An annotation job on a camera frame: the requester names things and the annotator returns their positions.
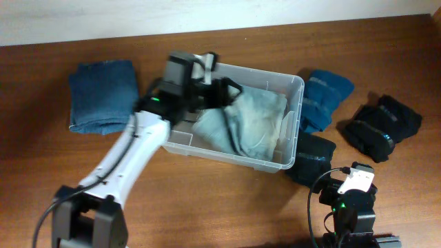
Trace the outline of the clear plastic storage container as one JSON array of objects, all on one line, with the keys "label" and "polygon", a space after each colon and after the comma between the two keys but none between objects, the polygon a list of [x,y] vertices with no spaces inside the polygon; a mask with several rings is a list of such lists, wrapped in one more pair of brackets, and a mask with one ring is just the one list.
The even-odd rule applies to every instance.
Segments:
[{"label": "clear plastic storage container", "polygon": [[241,85],[285,95],[287,105],[273,158],[270,161],[263,161],[220,152],[195,134],[192,131],[192,124],[187,121],[174,127],[169,140],[163,144],[164,149],[173,154],[208,158],[214,161],[252,167],[255,170],[269,173],[276,173],[281,169],[292,167],[296,159],[300,113],[305,86],[303,79],[297,75],[224,63],[216,64],[212,76],[216,78],[229,77]]}]

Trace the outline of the light grey jeans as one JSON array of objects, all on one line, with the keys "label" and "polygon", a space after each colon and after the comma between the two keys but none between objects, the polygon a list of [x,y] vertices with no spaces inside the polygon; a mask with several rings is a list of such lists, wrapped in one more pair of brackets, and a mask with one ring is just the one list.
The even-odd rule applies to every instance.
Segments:
[{"label": "light grey jeans", "polygon": [[221,152],[271,161],[286,105],[284,94],[244,85],[231,105],[202,111],[192,131]]}]

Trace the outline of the black bundle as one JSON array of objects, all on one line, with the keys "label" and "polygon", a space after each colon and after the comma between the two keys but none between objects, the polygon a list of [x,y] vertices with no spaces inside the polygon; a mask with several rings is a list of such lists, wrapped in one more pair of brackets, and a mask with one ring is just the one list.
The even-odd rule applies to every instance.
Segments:
[{"label": "black bundle", "polygon": [[334,142],[299,131],[295,163],[285,174],[294,182],[311,187],[320,175],[331,169],[335,149]]},{"label": "black bundle", "polygon": [[392,96],[383,95],[376,106],[364,105],[343,127],[342,135],[375,163],[389,160],[396,145],[418,133],[422,116]]}]

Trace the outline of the dark blue jeans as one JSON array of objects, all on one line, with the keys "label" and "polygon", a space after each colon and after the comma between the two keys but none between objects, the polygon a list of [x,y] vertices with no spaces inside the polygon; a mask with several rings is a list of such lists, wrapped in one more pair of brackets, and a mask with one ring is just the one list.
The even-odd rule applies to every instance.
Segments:
[{"label": "dark blue jeans", "polygon": [[71,132],[107,135],[125,129],[139,98],[130,60],[81,63],[68,83]]}]

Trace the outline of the teal shirt bundle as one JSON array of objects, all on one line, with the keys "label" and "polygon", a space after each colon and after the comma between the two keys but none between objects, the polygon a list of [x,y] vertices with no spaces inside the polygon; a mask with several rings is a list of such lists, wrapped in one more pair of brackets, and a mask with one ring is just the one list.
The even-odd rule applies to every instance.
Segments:
[{"label": "teal shirt bundle", "polygon": [[353,92],[347,78],[326,70],[314,70],[305,83],[300,117],[300,130],[323,132],[332,122],[332,114]]}]

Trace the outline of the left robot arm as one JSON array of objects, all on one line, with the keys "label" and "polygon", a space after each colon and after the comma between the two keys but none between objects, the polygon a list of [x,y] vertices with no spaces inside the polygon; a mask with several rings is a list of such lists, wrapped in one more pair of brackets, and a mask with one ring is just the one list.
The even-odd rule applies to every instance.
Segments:
[{"label": "left robot arm", "polygon": [[187,112],[226,107],[243,88],[229,78],[156,79],[134,106],[129,123],[97,167],[78,187],[62,186],[54,197],[52,247],[122,248],[128,229],[127,197],[148,161]]}]

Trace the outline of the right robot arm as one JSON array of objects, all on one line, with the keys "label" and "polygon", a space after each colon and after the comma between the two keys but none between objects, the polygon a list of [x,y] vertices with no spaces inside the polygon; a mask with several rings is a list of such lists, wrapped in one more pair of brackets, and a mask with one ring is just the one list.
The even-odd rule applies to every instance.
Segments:
[{"label": "right robot arm", "polygon": [[322,237],[323,247],[377,247],[373,237],[373,224],[376,219],[373,210],[378,188],[371,185],[367,192],[350,189],[339,194],[341,180],[330,179],[323,187],[319,202],[331,206],[334,231]]}]

